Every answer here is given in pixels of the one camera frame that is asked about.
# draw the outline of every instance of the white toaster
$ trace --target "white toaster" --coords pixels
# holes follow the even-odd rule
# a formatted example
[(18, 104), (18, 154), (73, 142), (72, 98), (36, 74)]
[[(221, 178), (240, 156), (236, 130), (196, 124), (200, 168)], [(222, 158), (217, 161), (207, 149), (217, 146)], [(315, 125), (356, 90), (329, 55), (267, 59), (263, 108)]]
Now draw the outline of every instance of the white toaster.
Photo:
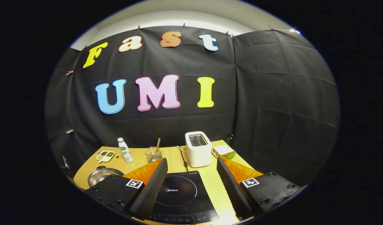
[(189, 165), (193, 168), (211, 164), (212, 143), (202, 131), (188, 132), (186, 138), (186, 154)]

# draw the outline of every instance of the wooden table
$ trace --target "wooden table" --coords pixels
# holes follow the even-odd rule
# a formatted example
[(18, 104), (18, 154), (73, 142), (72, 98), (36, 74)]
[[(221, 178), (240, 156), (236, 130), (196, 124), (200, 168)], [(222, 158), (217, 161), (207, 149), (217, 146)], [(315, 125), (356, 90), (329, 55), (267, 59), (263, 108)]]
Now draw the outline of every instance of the wooden table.
[[(212, 147), (216, 147), (219, 145), (227, 145), (226, 142), (223, 140), (220, 141), (213, 141)], [(180, 148), (184, 151), (186, 151), (186, 146), (180, 146)], [(109, 150), (114, 151), (115, 155), (110, 160), (110, 162), (101, 162), (98, 163), (96, 160), (96, 157), (98, 153)], [(106, 166), (107, 168), (115, 168), (124, 174), (127, 174), (143, 165), (146, 165), (148, 163), (147, 158), (145, 156), (147, 148), (130, 148), (130, 153), (132, 154), (134, 161), (131, 163), (125, 162), (125, 159), (122, 156), (122, 153), (120, 152), (119, 147), (101, 147), (99, 150), (97, 150), (83, 165), (80, 167), (80, 169), (77, 171), (74, 181), (77, 186), (83, 189), (90, 188), (87, 184), (87, 178), (93, 172), (96, 170), (98, 166)], [(180, 154), (183, 154), (184, 160), (188, 163), (187, 160), (187, 154), (184, 152), (181, 152), (177, 147), (162, 147), (160, 148), (160, 151), (162, 153), (162, 157), (167, 158), (168, 162), (168, 173), (177, 173), (177, 172), (186, 172), (186, 167), (183, 165), (183, 159)], [(243, 164), (249, 168), (252, 168), (244, 159), (242, 159), (239, 155), (236, 155), (232, 158), (233, 161)], [(211, 222), (205, 222), (205, 223), (199, 223), (201, 225), (227, 225), (227, 224), (235, 224), (239, 223), (240, 220), (237, 219), (236, 213), (234, 212), (233, 206), (230, 202), (229, 197), (227, 196), (226, 189), (223, 186), (222, 180), (220, 179), (220, 176), (216, 169), (217, 166), (217, 158), (211, 154), (211, 164), (205, 167), (199, 167), (199, 168), (192, 168), (188, 166), (189, 171), (199, 171), (201, 175), (201, 179), (203, 180), (204, 186), (207, 190), (207, 193), (209, 195), (209, 198), (212, 201), (212, 204), (219, 216), (219, 219), (216, 221)], [(151, 225), (165, 225), (165, 223), (161, 222), (155, 222), (155, 221), (141, 221), (145, 224), (151, 224)]]

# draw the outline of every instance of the stainless steel pot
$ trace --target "stainless steel pot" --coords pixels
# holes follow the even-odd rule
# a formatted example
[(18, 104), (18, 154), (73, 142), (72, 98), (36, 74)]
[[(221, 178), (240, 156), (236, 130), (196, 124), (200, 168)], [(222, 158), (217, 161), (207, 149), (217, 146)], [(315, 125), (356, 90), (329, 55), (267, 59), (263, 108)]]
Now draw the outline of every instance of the stainless steel pot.
[(106, 168), (105, 166), (100, 166), (100, 167), (97, 167), (97, 170), (94, 170), (89, 175), (89, 177), (87, 178), (87, 183), (89, 184), (89, 187), (92, 187), (111, 174), (116, 174), (118, 176), (125, 175), (125, 174), (123, 174), (123, 172), (120, 172), (117, 169)]

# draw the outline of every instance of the plastic bottle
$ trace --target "plastic bottle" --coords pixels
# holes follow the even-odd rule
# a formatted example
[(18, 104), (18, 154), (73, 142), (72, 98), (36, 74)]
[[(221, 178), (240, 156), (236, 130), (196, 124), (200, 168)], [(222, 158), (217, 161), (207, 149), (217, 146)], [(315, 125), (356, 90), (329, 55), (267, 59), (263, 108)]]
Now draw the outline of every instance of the plastic bottle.
[(127, 163), (133, 162), (133, 156), (130, 154), (129, 147), (127, 147), (126, 143), (123, 141), (123, 138), (118, 138), (118, 145), (125, 161)]

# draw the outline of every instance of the white wall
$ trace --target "white wall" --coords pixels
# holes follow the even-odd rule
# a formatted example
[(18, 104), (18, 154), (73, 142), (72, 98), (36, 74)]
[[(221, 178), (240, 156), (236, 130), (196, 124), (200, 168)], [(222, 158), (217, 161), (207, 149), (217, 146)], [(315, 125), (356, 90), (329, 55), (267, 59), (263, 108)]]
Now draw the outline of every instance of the white wall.
[(254, 30), (289, 30), (291, 27), (255, 6), (235, 0), (147, 0), (130, 6), (101, 21), (77, 39), (72, 48), (128, 30), (155, 26), (198, 27), (239, 35)]

